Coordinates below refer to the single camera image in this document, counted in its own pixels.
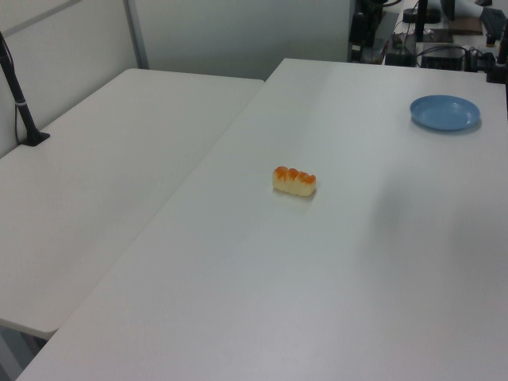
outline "tabletop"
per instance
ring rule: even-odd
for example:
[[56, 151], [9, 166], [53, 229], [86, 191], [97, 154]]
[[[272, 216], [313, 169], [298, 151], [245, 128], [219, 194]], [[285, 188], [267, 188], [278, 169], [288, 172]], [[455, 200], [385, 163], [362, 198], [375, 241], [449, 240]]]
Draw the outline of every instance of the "tabletop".
[[481, 75], [284, 60], [20, 381], [504, 379], [507, 127]]
[[120, 74], [0, 160], [0, 324], [49, 338], [263, 82]]

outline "white surface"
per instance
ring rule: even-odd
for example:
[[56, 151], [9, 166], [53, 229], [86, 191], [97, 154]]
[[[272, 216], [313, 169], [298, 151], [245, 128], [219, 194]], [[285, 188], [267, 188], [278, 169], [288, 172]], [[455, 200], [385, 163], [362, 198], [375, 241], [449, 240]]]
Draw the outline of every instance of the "white surface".
[[507, 127], [480, 75], [285, 60], [20, 381], [505, 379]]
[[0, 160], [0, 324], [49, 337], [261, 81], [129, 70]]
[[151, 69], [266, 79], [283, 58], [346, 61], [353, 0], [130, 0]]
[[[78, 2], [6, 41], [39, 129], [137, 66], [122, 0]], [[18, 121], [23, 137], [25, 127]], [[0, 72], [0, 157], [16, 146], [13, 128], [14, 100]]]
[[403, 6], [404, 6], [404, 1], [402, 0], [402, 2], [400, 2], [399, 4], [395, 4], [394, 6], [389, 6], [389, 7], [385, 8], [385, 10], [387, 12], [399, 13], [402, 11]]
[[455, 0], [455, 17], [480, 17], [483, 7], [471, 0]]

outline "bread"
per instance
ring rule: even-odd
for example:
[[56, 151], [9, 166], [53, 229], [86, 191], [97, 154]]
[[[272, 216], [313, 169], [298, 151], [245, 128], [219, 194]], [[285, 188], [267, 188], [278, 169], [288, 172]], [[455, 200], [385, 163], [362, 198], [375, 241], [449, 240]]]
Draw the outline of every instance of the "bread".
[[276, 168], [273, 171], [272, 180], [275, 189], [297, 196], [310, 196], [316, 190], [316, 176], [308, 175], [294, 168]]

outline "electronic device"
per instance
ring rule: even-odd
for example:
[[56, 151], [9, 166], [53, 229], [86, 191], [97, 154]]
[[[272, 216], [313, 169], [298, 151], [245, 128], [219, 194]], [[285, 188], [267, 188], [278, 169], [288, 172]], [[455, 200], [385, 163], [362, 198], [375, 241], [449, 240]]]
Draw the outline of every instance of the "electronic device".
[[[407, 9], [402, 13], [402, 22], [414, 24], [416, 22], [417, 11], [415, 9]], [[426, 24], [437, 24], [441, 21], [441, 11], [435, 8], [428, 8], [425, 16]]]
[[487, 34], [494, 36], [496, 40], [501, 40], [506, 24], [506, 16], [502, 10], [483, 8], [482, 23], [485, 25]]
[[462, 70], [464, 51], [455, 45], [423, 44], [423, 51], [430, 50], [421, 57], [421, 67], [439, 70]]
[[359, 0], [356, 2], [355, 13], [352, 15], [349, 43], [370, 48], [374, 44], [375, 31], [381, 18], [383, 7], [375, 6], [372, 0]]
[[495, 57], [493, 53], [483, 53], [481, 56], [471, 54], [469, 62], [469, 71], [477, 73], [478, 71], [484, 71], [490, 73], [495, 67]]
[[477, 6], [491, 6], [492, 5], [492, 0], [476, 0], [475, 4]]

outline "gray partition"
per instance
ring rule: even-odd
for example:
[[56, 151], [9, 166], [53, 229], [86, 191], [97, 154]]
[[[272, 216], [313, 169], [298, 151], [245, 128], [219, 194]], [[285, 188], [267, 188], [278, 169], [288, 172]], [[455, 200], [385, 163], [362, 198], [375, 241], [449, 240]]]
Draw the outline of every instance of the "gray partition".
[[[137, 67], [124, 0], [58, 3], [21, 17], [22, 28], [6, 29], [17, 78], [39, 129], [125, 69]], [[13, 124], [13, 97], [1, 73], [0, 157], [16, 146]], [[23, 137], [22, 125], [19, 131]]]
[[129, 0], [151, 69], [266, 80], [283, 58], [346, 61], [353, 0]]

